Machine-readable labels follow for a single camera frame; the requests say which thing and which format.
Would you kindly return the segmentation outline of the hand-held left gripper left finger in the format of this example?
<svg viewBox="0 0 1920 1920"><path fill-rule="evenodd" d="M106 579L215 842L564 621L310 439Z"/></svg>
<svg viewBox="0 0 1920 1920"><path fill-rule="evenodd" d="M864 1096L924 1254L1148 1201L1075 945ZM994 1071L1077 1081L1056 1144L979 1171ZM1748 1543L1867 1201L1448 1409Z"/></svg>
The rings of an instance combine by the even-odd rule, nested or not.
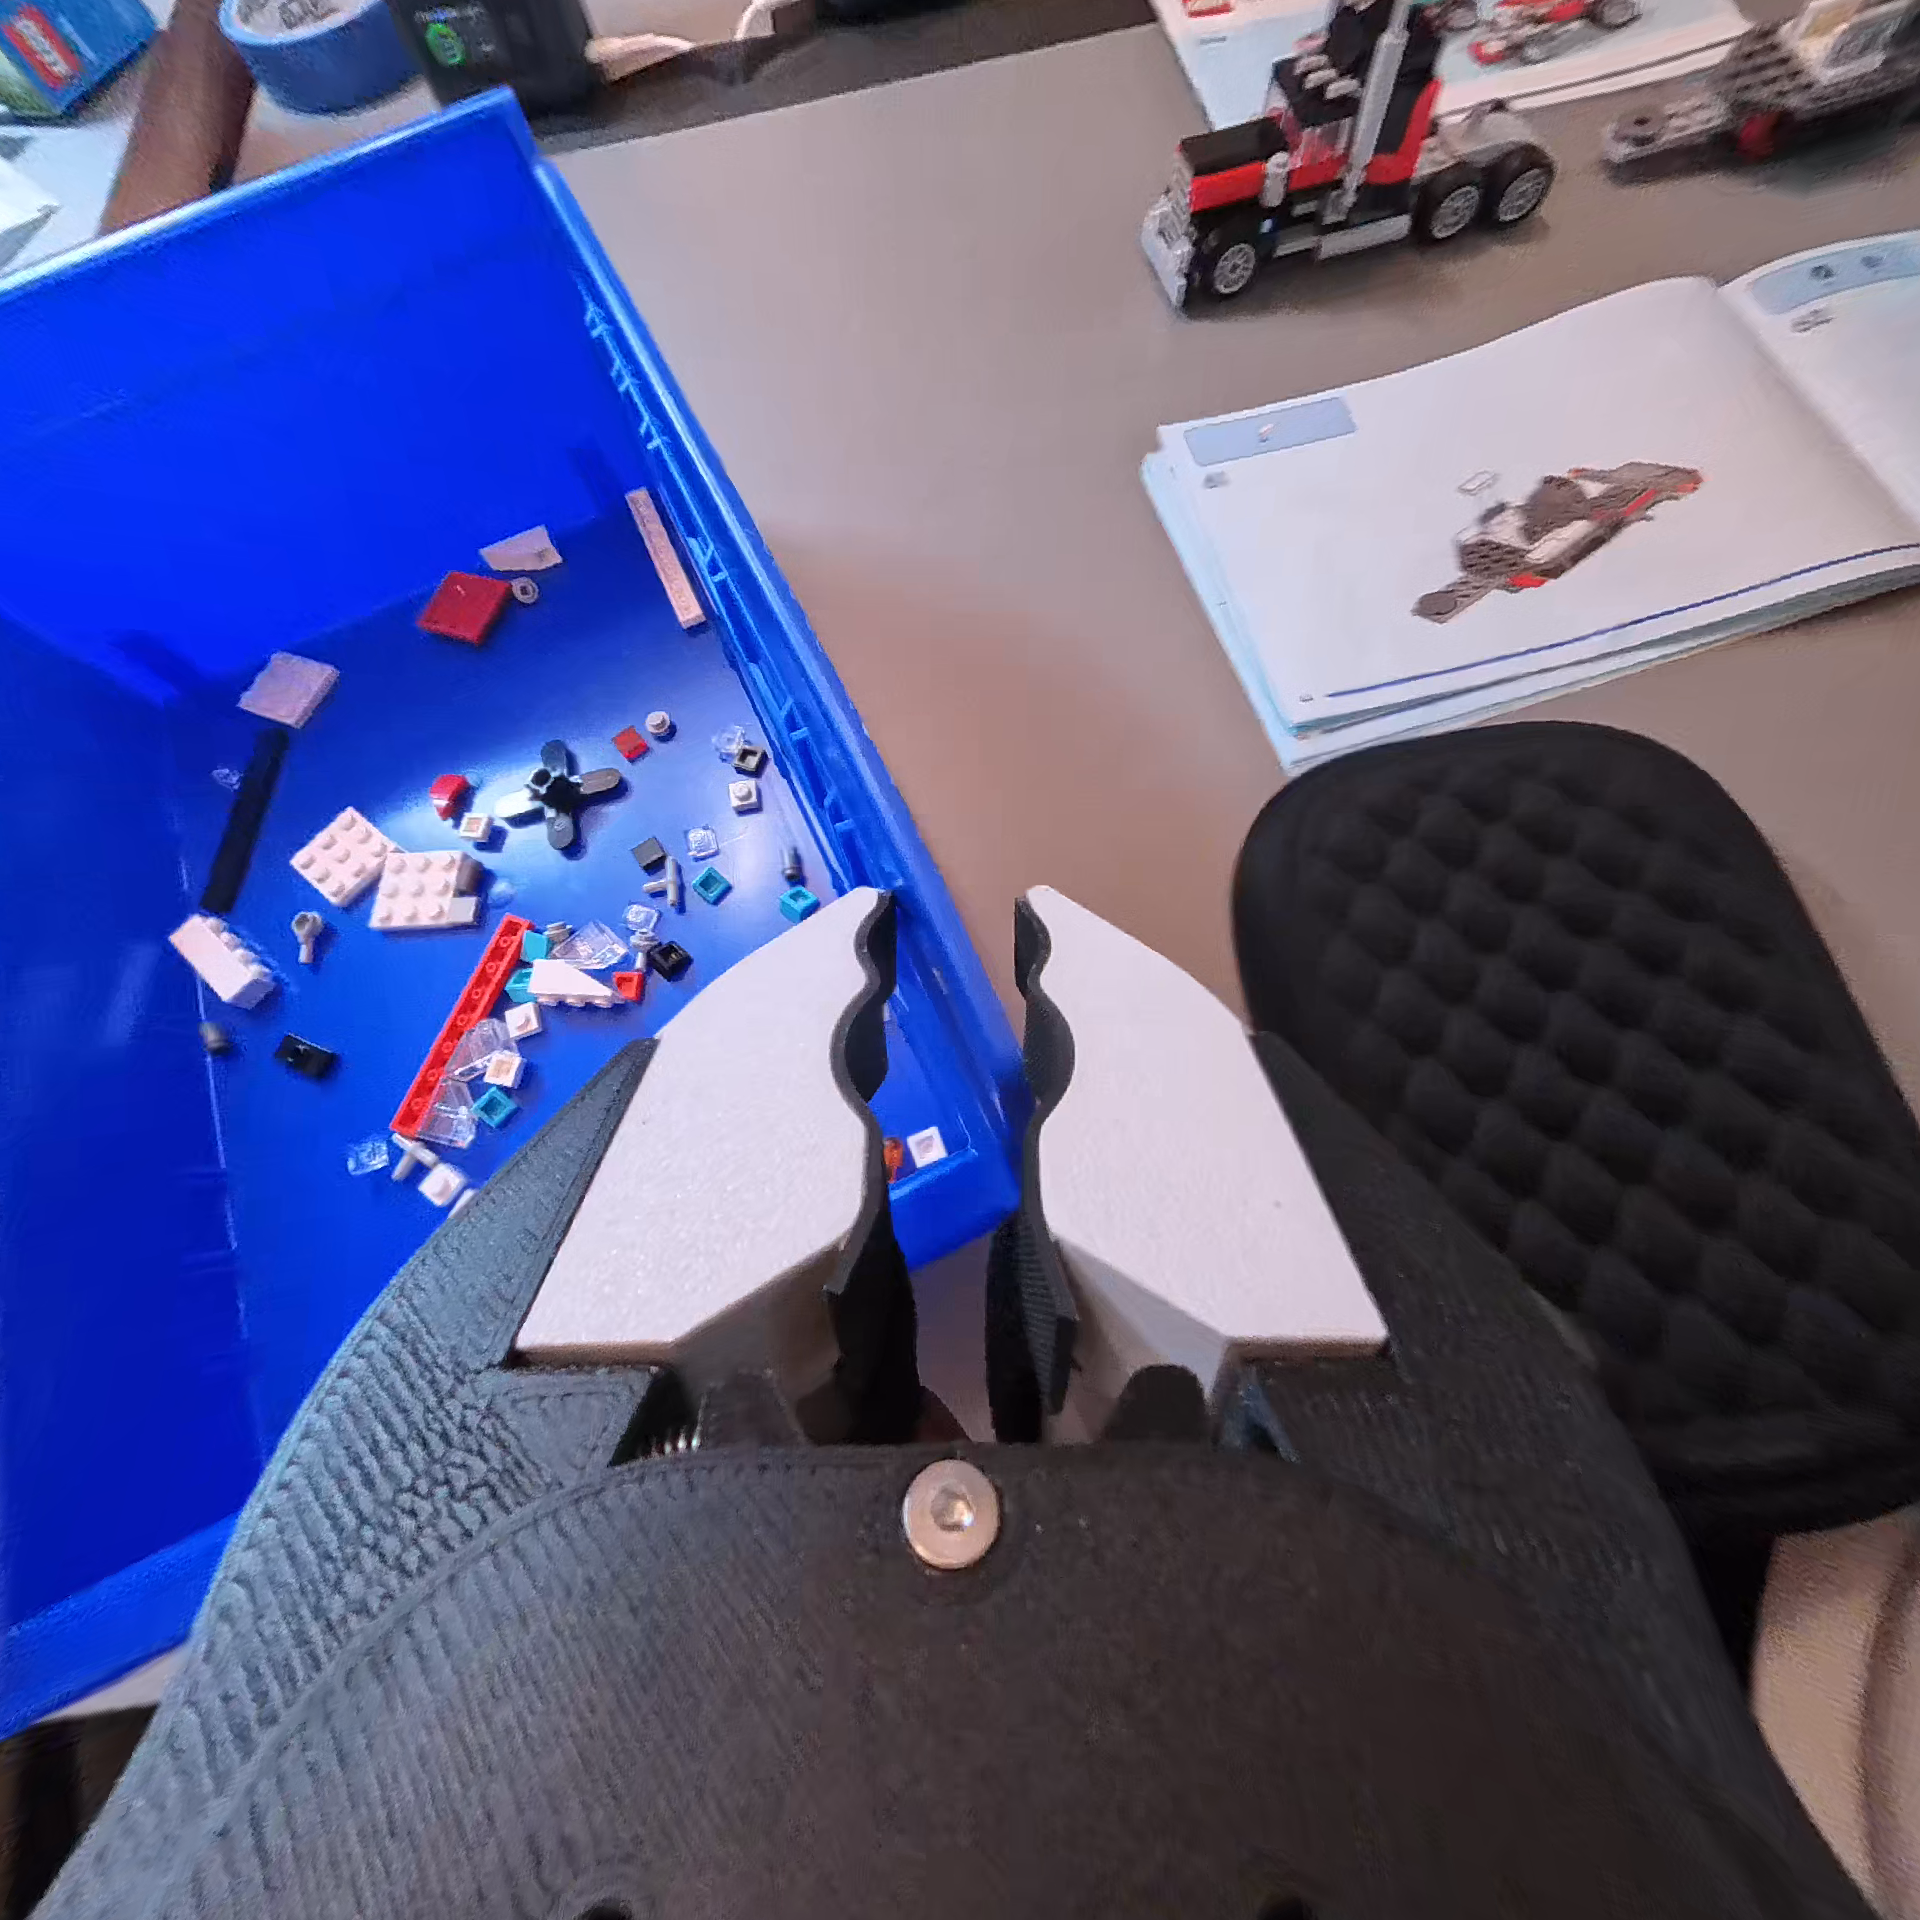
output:
<svg viewBox="0 0 1920 1920"><path fill-rule="evenodd" d="M832 1443L915 1435L915 1287L873 1113L895 979L895 897L862 884L660 1030L518 1361L665 1367L690 1399L752 1371Z"/></svg>

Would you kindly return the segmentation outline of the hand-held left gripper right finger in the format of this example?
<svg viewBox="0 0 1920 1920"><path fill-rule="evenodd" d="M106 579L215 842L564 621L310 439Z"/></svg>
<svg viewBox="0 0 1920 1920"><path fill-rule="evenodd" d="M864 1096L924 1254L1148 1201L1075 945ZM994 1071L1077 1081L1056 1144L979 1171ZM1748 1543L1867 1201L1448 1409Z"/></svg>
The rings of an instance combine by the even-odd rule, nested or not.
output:
<svg viewBox="0 0 1920 1920"><path fill-rule="evenodd" d="M1003 1440L1088 1435L1148 1370L1213 1415L1249 1363L1368 1361L1388 1320L1238 1013L1068 893L1013 909L1029 1116L989 1246Z"/></svg>

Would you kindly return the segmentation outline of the pile of lego pieces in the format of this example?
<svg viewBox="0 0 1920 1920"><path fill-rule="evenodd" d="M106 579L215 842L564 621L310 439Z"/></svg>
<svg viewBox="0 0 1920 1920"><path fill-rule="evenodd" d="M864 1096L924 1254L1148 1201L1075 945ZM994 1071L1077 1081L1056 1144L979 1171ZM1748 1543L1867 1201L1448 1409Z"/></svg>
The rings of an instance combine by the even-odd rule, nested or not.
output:
<svg viewBox="0 0 1920 1920"><path fill-rule="evenodd" d="M212 1005L235 1246L368 1290L631 1044L840 893L895 897L877 1085L912 1179L987 1139L951 906L795 606L652 484L313 644L219 915L278 984Z"/></svg>

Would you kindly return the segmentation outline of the blue plastic bin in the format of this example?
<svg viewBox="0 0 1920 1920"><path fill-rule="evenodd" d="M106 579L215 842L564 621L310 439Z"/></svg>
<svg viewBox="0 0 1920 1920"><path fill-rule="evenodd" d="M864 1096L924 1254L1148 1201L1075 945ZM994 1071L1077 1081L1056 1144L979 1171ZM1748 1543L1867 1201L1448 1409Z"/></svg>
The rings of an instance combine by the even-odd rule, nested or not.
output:
<svg viewBox="0 0 1920 1920"><path fill-rule="evenodd" d="M268 753L339 681L313 644L652 484L826 663L510 100L3 285L3 1737L185 1637L408 1260L357 1295L263 1283L228 1216L206 1009L278 979L219 913ZM946 923L989 1131L898 1189L912 1263L1013 1203L1016 1050L954 900Z"/></svg>

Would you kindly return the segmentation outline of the open lego instruction booklet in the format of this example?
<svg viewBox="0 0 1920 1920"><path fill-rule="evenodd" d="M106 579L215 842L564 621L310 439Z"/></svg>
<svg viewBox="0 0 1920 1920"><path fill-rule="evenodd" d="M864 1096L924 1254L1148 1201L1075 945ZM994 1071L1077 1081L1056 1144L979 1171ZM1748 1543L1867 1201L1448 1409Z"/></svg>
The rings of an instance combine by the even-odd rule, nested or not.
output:
<svg viewBox="0 0 1920 1920"><path fill-rule="evenodd" d="M1660 278L1139 464L1287 774L1918 584L1918 231Z"/></svg>

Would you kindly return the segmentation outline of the black red lego truck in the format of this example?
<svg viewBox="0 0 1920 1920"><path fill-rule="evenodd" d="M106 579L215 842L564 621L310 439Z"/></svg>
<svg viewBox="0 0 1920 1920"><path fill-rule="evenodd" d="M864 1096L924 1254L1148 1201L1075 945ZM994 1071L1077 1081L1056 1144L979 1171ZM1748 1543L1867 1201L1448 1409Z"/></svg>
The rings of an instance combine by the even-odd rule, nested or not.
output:
<svg viewBox="0 0 1920 1920"><path fill-rule="evenodd" d="M1470 4L1336 4L1253 119L1182 138L1139 219L1171 310L1235 300L1280 261L1530 221L1555 183L1536 125L1501 100L1440 115L1440 50L1470 25Z"/></svg>

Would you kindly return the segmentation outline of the closed lego instruction booklet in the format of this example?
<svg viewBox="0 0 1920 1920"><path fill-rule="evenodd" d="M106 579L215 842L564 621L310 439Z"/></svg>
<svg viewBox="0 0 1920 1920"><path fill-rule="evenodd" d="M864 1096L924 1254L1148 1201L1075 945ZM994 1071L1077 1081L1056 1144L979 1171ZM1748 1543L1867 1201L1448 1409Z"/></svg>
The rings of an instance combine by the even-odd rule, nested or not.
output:
<svg viewBox="0 0 1920 1920"><path fill-rule="evenodd" d="M1217 125L1263 107L1272 66L1334 4L1154 4L1151 15ZM1593 100L1711 66L1748 27L1736 4L1454 4L1466 25L1438 56L1440 107Z"/></svg>

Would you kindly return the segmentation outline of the grey partly built lego model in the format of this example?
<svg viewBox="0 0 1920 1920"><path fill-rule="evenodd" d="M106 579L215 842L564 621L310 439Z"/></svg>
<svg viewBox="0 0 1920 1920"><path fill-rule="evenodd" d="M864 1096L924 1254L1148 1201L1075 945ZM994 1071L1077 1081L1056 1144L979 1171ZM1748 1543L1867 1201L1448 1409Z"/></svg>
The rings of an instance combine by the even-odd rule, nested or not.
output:
<svg viewBox="0 0 1920 1920"><path fill-rule="evenodd" d="M1671 100L1620 115L1602 158L1636 171L1668 155L1766 158L1918 110L1913 4L1804 4L1754 25Z"/></svg>

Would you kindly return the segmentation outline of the lego set cardboard box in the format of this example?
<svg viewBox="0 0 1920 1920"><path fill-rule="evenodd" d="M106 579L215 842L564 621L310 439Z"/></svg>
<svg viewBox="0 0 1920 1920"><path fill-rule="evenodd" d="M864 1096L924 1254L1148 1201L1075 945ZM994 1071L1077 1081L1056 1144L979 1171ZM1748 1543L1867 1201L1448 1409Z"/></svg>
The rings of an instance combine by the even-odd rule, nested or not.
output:
<svg viewBox="0 0 1920 1920"><path fill-rule="evenodd" d="M148 4L3 4L3 116L60 119L156 37Z"/></svg>

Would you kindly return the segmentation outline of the person's pale clothing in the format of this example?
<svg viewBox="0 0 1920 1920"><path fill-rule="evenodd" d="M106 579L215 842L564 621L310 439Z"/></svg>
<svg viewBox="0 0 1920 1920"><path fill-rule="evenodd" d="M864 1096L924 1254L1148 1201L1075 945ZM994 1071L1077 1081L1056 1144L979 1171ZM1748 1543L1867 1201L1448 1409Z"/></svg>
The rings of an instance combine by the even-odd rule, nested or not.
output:
<svg viewBox="0 0 1920 1920"><path fill-rule="evenodd" d="M1918 1504L1773 1546L1748 1694L1864 1899L1877 1916L1913 1916Z"/></svg>

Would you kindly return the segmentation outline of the black box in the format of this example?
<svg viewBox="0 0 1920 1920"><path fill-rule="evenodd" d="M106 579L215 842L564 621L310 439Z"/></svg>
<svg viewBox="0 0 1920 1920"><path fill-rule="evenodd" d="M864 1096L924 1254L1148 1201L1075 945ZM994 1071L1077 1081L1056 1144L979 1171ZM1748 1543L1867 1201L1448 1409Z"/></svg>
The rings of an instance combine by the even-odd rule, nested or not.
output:
<svg viewBox="0 0 1920 1920"><path fill-rule="evenodd" d="M506 88L524 115L581 107L599 89L581 4L384 4L437 102Z"/></svg>

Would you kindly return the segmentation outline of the brown wooden plank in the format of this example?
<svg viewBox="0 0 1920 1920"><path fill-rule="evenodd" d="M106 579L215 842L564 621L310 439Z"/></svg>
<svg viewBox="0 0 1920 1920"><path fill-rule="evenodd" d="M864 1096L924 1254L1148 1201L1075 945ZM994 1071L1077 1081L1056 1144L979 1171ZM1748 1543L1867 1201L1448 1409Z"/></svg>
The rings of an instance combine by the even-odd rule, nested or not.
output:
<svg viewBox="0 0 1920 1920"><path fill-rule="evenodd" d="M256 77L228 43L219 10L219 4L175 4L154 39L98 235L132 229L228 186Z"/></svg>

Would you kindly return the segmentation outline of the blue tape roll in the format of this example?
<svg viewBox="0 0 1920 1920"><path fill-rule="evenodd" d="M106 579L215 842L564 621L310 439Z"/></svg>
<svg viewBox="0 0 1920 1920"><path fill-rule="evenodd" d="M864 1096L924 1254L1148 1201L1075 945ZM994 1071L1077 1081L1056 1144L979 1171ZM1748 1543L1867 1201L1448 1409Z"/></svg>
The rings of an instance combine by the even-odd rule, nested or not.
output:
<svg viewBox="0 0 1920 1920"><path fill-rule="evenodd" d="M388 4L224 4L219 29L291 115L348 115L418 80Z"/></svg>

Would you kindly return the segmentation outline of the white paper sheet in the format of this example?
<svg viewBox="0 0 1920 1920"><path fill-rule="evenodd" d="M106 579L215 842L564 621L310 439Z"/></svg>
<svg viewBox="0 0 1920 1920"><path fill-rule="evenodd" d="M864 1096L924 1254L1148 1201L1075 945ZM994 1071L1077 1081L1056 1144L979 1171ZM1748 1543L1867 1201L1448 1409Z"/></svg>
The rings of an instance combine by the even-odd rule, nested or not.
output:
<svg viewBox="0 0 1920 1920"><path fill-rule="evenodd" d="M60 214L60 197L23 168L26 145L3 132L3 274L21 265L26 247Z"/></svg>

